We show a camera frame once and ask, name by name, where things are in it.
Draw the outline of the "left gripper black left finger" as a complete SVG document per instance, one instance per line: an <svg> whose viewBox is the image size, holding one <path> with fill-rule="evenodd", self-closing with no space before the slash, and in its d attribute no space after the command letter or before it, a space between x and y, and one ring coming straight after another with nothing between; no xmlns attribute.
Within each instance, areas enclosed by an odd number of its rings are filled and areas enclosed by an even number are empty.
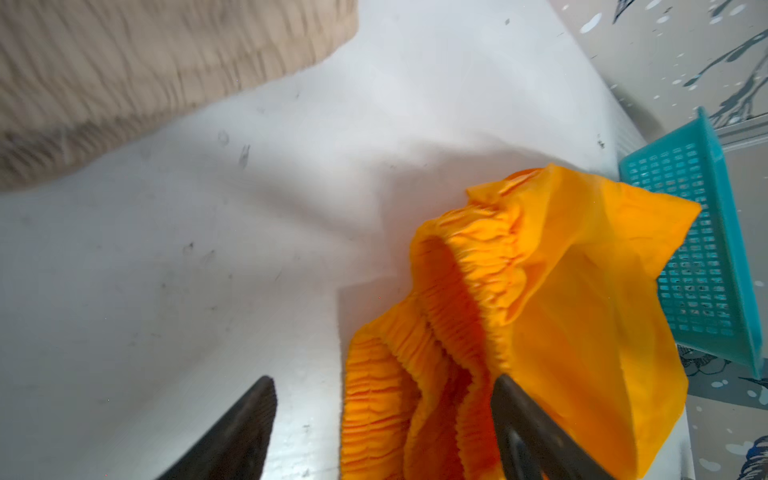
<svg viewBox="0 0 768 480"><path fill-rule="evenodd" d="M274 380L263 376L160 477L259 479L277 407Z"/></svg>

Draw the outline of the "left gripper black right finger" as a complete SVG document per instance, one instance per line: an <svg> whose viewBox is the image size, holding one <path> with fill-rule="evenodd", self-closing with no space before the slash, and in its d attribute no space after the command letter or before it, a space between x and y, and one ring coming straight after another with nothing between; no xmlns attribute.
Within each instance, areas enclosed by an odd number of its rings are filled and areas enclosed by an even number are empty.
<svg viewBox="0 0 768 480"><path fill-rule="evenodd" d="M490 405L507 479L611 477L509 376L494 382Z"/></svg>

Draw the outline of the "orange shorts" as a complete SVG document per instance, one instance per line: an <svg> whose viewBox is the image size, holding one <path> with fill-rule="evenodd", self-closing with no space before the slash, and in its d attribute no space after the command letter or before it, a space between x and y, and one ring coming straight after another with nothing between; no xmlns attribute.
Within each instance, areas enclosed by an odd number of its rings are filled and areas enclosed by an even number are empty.
<svg viewBox="0 0 768 480"><path fill-rule="evenodd" d="M601 467L638 479L688 381L657 280L700 206L557 165L472 187L424 223L413 288L352 338L345 479L498 479L508 376Z"/></svg>

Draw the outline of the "beige drawstring shorts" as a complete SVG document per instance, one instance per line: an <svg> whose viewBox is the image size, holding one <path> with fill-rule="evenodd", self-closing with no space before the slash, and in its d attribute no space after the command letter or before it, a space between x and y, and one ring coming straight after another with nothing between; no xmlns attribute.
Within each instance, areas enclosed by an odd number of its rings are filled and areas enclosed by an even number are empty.
<svg viewBox="0 0 768 480"><path fill-rule="evenodd" d="M311 67L358 26L354 1L5 1L1 188Z"/></svg>

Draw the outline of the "teal plastic basket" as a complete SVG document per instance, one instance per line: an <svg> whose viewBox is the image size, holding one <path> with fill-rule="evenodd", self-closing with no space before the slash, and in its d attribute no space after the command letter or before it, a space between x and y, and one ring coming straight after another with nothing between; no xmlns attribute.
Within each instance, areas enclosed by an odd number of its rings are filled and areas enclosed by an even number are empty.
<svg viewBox="0 0 768 480"><path fill-rule="evenodd" d="M693 201L701 212L658 279L676 342L762 372L762 327L725 154L704 108L626 156L622 182Z"/></svg>

